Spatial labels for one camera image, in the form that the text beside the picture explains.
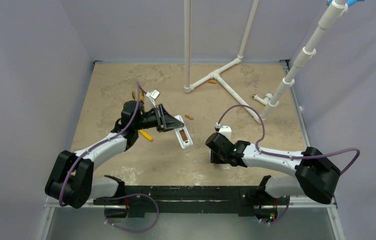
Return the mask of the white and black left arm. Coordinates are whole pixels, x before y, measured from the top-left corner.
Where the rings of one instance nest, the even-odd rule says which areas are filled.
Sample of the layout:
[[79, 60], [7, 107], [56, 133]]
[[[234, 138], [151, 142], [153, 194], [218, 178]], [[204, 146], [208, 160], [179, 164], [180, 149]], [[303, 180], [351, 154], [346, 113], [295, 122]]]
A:
[[127, 101], [121, 117], [105, 138], [82, 150], [64, 150], [58, 154], [44, 192], [58, 200], [62, 207], [78, 209], [90, 199], [107, 199], [114, 205], [120, 204], [125, 198], [124, 182], [110, 175], [95, 179], [94, 171], [129, 150], [137, 141], [139, 130], [155, 128], [161, 133], [184, 126], [184, 122], [168, 113], [163, 104], [145, 111], [142, 101]]

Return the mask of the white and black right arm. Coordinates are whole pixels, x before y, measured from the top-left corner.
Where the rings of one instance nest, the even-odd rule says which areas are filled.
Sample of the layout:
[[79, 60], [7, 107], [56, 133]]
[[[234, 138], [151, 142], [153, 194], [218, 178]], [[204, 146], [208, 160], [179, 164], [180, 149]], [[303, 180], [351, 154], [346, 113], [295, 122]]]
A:
[[257, 199], [267, 204], [284, 196], [301, 196], [330, 204], [341, 176], [341, 171], [327, 157], [314, 148], [305, 151], [281, 151], [257, 148], [253, 143], [239, 140], [231, 143], [220, 132], [212, 133], [205, 145], [210, 149], [212, 163], [233, 167], [257, 167], [284, 173], [267, 176], [256, 190]]

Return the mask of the white universal AC remote control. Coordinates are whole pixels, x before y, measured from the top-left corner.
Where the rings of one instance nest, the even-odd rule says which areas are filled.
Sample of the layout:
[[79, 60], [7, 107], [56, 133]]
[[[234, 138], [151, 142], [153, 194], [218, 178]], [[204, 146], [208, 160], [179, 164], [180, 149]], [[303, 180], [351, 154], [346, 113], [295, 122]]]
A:
[[183, 127], [178, 127], [176, 129], [174, 129], [173, 131], [175, 132], [176, 134], [176, 137], [179, 141], [179, 144], [181, 146], [182, 149], [187, 149], [189, 147], [191, 147], [193, 145], [193, 141], [189, 135], [189, 132], [188, 132], [188, 129], [186, 127], [186, 124], [182, 118], [181, 115], [176, 115], [175, 116], [176, 119], [178, 119], [180, 122], [183, 123]]

